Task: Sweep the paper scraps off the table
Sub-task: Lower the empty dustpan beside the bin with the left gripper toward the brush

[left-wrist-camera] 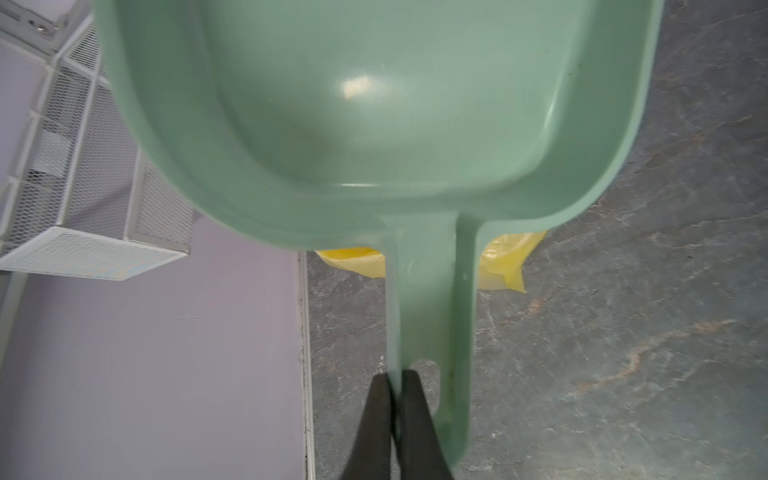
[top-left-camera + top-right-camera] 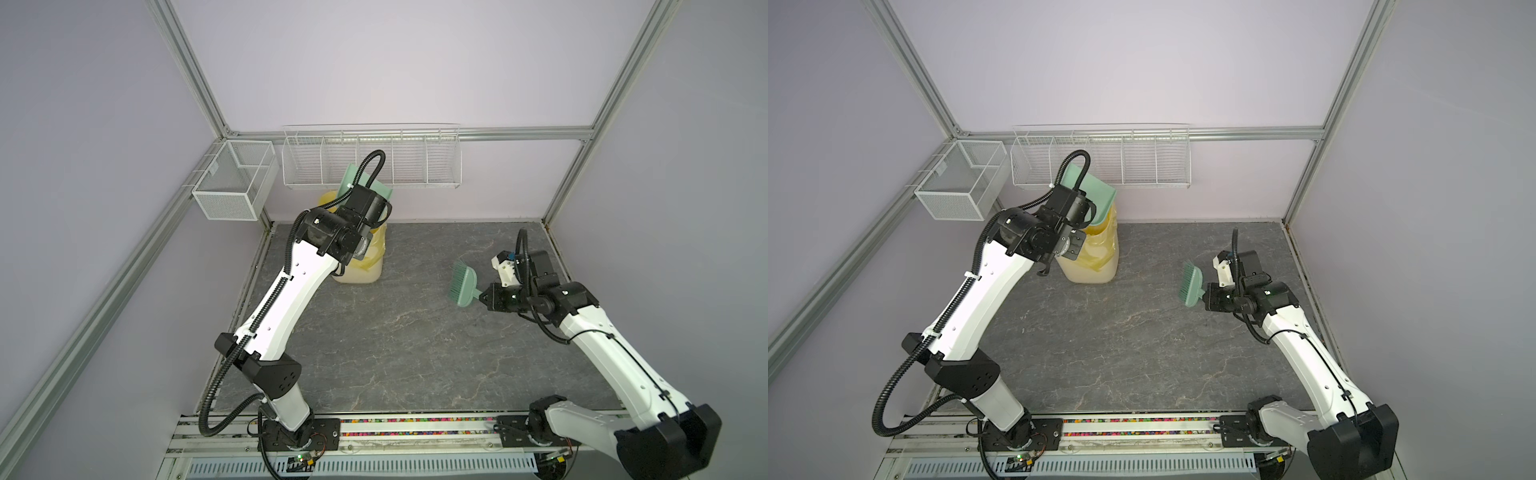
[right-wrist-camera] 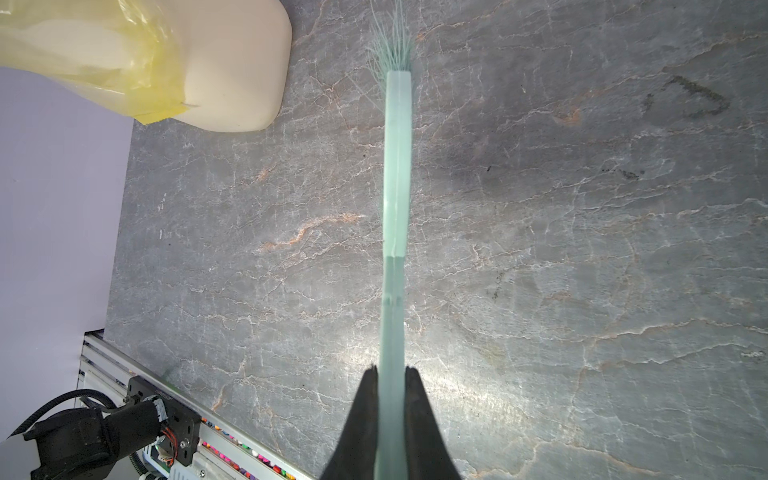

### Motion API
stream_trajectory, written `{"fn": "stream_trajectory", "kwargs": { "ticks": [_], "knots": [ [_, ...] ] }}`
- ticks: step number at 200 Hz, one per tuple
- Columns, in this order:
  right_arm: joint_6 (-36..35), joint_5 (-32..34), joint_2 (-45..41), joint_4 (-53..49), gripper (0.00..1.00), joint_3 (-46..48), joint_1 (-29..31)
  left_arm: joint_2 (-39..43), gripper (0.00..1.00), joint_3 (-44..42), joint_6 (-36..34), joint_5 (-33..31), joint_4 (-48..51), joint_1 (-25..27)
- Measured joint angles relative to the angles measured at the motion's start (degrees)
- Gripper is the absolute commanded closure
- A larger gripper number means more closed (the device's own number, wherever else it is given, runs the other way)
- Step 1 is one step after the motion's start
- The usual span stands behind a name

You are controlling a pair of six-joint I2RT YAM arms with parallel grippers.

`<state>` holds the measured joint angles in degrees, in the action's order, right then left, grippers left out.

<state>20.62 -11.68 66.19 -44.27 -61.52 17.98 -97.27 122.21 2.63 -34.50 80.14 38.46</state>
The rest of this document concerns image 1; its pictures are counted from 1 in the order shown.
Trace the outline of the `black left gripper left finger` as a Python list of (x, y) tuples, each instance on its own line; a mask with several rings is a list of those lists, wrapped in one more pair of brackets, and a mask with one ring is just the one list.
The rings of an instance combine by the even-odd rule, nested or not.
[(341, 480), (389, 480), (393, 426), (392, 391), (388, 375), (370, 383), (351, 453)]

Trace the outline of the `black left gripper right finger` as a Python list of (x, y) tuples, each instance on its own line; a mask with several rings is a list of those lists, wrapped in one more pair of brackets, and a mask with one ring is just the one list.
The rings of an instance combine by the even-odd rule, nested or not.
[(397, 456), (401, 478), (408, 480), (450, 480), (446, 463), (418, 373), (402, 372), (402, 389), (397, 400)]

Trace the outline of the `green plastic dustpan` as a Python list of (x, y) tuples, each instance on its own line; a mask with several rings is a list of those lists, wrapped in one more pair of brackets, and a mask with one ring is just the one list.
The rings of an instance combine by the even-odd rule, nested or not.
[(95, 1), (125, 123), (202, 213), (386, 261), (392, 397), (439, 368), (469, 441), (478, 263), (607, 189), (636, 137), (660, 1)]

